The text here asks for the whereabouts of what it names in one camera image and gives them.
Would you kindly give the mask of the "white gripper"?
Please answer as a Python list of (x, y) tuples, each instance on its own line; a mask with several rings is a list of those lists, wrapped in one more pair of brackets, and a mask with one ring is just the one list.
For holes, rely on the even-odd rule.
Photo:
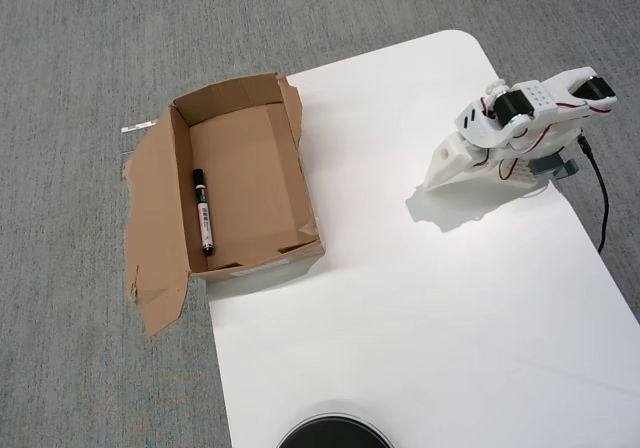
[(484, 176), (487, 153), (460, 133), (449, 135), (435, 149), (423, 187), (431, 190)]

